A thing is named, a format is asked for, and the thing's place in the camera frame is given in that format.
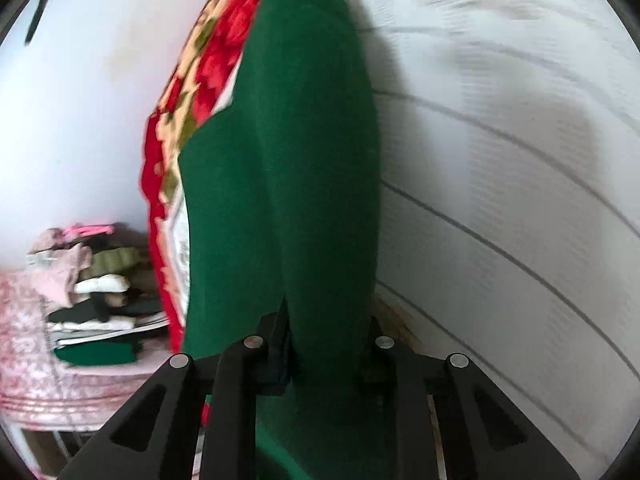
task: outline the white wall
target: white wall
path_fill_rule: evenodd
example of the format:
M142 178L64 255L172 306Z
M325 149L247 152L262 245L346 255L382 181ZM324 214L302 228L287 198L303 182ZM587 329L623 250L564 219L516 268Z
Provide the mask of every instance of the white wall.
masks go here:
M0 46L0 267L51 226L146 230L146 117L206 0L32 0Z

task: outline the metal bolt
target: metal bolt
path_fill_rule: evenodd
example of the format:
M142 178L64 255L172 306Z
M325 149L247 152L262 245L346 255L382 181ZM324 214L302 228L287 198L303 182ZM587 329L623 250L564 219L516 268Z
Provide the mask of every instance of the metal bolt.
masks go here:
M449 358L449 361L451 362L451 365L456 368L466 368L469 364L469 358L464 354L453 354Z
M393 348L393 345L395 345L396 342L393 340L393 338L389 337L388 335L381 335L380 337L376 338L376 346L378 348L382 348L383 350L389 350L390 348Z
M169 359L169 364L172 368L184 368L189 364L189 358L185 354L176 354Z
M259 335L251 335L244 340L244 346L247 348L260 348L264 343L264 339L262 339Z

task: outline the green dress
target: green dress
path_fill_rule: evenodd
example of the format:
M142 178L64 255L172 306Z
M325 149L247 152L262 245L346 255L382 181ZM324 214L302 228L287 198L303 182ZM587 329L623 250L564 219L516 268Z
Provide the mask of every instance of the green dress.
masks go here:
M260 398L260 480L388 479L356 394L376 270L380 146L343 0L261 0L230 106L180 154L190 224L183 350L223 351L289 303L301 369Z

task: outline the black metal frame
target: black metal frame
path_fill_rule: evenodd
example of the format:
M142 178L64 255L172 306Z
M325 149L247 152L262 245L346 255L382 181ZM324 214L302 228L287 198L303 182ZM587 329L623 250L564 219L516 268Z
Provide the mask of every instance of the black metal frame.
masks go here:
M379 334L372 320L360 386L388 407L396 479L438 480L441 453L449 480L578 480L561 453L466 356L426 357ZM173 356L59 479L188 480L211 394L200 478L255 480L256 397L285 393L291 357L284 302L277 314L262 318L257 335L220 355L195 362Z
M3 480L36 480L2 428L0 428L0 478Z

